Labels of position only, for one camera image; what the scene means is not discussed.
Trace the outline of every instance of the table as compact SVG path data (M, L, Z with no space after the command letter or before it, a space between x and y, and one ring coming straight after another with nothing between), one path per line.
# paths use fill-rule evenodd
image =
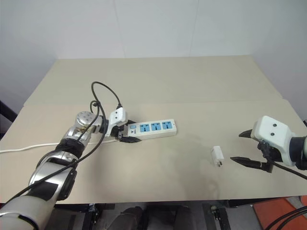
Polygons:
M173 61L172 58L162 60L161 63L178 61L181 63L181 66L177 66L179 69L188 69L187 66L183 67L186 63L184 60L189 60L188 58L183 58L182 61ZM202 82L201 77L203 76L210 79L214 85L214 82L217 84L224 75L222 85L228 87L229 90L218 93L217 88L210 90L210 87L206 86L203 87L204 91L195 92L189 87L189 93L186 95L182 95L180 85L186 81L187 84L182 87L187 86L188 79L180 78L177 81L173 76L176 87L171 89L171 92L161 93L172 95L172 99L165 99L157 94L155 102L153 102L155 100L153 94L149 94L148 102L144 95L134 102L136 95L125 94L125 92L133 88L135 84L126 80L124 80L126 81L124 86L114 82L117 88L114 90L120 92L118 94L123 98L122 103L129 114L129 119L142 122L173 118L177 124L178 133L173 137L144 140L133 144L120 142L104 144L90 158L79 164L71 195L59 203L244 199L306 194L307 184L295 175L278 168L274 168L273 173L254 170L229 159L232 156L244 156L264 161L255 141L238 137L240 132L252 128L254 122L263 115L272 116L288 124L298 135L306 135L307 128L291 105L281 98L257 66L252 63L249 56L201 57L193 58L193 60L195 61L190 60L188 66L193 65L196 69L199 67L197 63L213 62L215 66L224 66L229 60L229 69L235 69L237 72L244 69L244 74L247 74L250 69L254 74L247 76L249 80L243 84L243 75L237 74L233 80L230 80L225 68L213 70L212 66L208 67L211 68L210 72L214 73L215 77L212 79L209 74L203 72L203 69L198 69L193 73L198 72L199 75L192 74L189 80ZM90 91L88 85L94 80L94 73L98 71L97 63L105 63L105 61L112 63L112 60L109 59L59 60L25 103L10 130L0 142L1 149L58 142L73 124L76 114L79 111L88 110L88 102L91 100L90 94L87 93ZM127 61L133 63L143 60L129 59ZM157 61L154 58L149 60L149 62ZM118 69L125 66L124 60L114 60L114 62L123 63ZM86 85L82 90L84 93L80 95L76 93L73 98L67 95L66 101L60 100L59 94L63 93L65 87L60 85L55 88L56 82L63 79L65 74L70 80L73 79L73 76L75 80L79 79L83 75L81 73L83 68L80 66L86 69L83 70L84 72L89 72L87 79L80 80L83 86ZM171 71L178 74L182 72L174 68ZM162 81L167 82L171 79L167 74L153 77L148 71L147 76L149 75L147 81L162 75L164 76L164 78L161 77ZM112 88L114 88L111 85L113 81L115 80L111 77L106 78L107 84ZM68 83L69 80L63 79L62 82ZM73 93L76 89L78 89L76 92L80 92L81 83L73 82L71 81L68 92ZM246 85L249 85L250 93L247 93ZM200 90L202 87L196 84L195 88ZM217 92L215 100L207 93L207 89L209 92ZM112 95L107 93L104 94L102 102L107 113L110 113L115 109L116 101ZM99 136L95 135L91 142L95 142L98 138ZM212 163L210 151L215 145L221 146L225 156L221 168ZM0 154L2 202L26 186L38 160L52 149L54 147L41 147L23 152Z

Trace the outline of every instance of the electrical outlet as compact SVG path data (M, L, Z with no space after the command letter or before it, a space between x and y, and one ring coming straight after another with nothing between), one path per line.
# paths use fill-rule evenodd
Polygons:
M152 123L152 131L161 130L160 123Z
M149 132L149 124L140 125L141 132Z
M172 123L170 121L162 122L163 129L171 129Z
M128 137L141 140L174 136L177 133L173 119L134 123L128 125Z

